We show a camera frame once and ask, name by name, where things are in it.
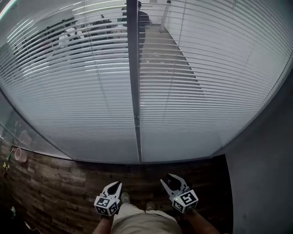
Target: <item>gray wall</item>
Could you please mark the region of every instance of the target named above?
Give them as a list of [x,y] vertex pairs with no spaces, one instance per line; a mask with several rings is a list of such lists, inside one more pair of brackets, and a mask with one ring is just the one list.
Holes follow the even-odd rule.
[[293,71],[221,153],[230,173],[233,234],[293,233]]

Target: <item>cable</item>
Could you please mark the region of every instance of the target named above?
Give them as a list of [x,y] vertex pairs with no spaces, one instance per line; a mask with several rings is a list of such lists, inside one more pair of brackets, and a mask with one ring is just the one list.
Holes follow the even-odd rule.
[[38,230],[39,232],[40,232],[40,234],[43,234],[43,233],[41,233],[41,231],[38,229],[38,228],[35,228],[34,230],[32,230],[32,231],[35,231],[35,230]]
[[41,233],[41,231],[38,229],[38,228],[35,228],[35,229],[31,229],[31,227],[27,224],[27,222],[24,222],[27,226],[28,229],[32,230],[32,231],[35,231],[35,230],[38,230],[40,234],[43,234]]

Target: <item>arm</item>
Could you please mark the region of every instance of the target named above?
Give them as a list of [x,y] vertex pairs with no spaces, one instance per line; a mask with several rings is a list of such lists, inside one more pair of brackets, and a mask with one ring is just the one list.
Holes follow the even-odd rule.
[[113,223],[113,217],[114,216],[102,216],[101,221],[99,222],[98,226],[92,234],[110,234]]
[[81,31],[77,31],[77,34],[78,34],[78,36],[79,36],[79,38],[84,38],[84,36],[83,35],[81,35],[82,34],[82,32]]
[[144,16],[144,26],[148,26],[151,24],[150,18],[148,17],[148,14],[146,13],[146,15]]
[[220,234],[208,221],[206,221],[195,209],[185,214],[197,234]]

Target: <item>marker cube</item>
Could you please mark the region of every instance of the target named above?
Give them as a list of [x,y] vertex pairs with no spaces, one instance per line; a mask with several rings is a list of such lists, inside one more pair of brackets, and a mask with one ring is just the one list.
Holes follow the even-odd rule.
[[195,192],[190,190],[184,194],[174,197],[172,206],[181,213],[186,213],[194,209],[197,205],[197,202],[198,198]]
[[97,196],[94,206],[99,214],[112,216],[119,209],[119,202],[119,199],[110,199],[107,197]]

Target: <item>white venetian blind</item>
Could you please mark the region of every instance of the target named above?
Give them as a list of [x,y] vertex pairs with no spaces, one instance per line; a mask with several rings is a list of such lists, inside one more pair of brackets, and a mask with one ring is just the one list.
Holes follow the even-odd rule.
[[84,0],[20,21],[0,49],[1,84],[70,157],[138,162],[125,0]]
[[292,17],[271,2],[142,1],[142,161],[210,156],[266,104],[293,49]]

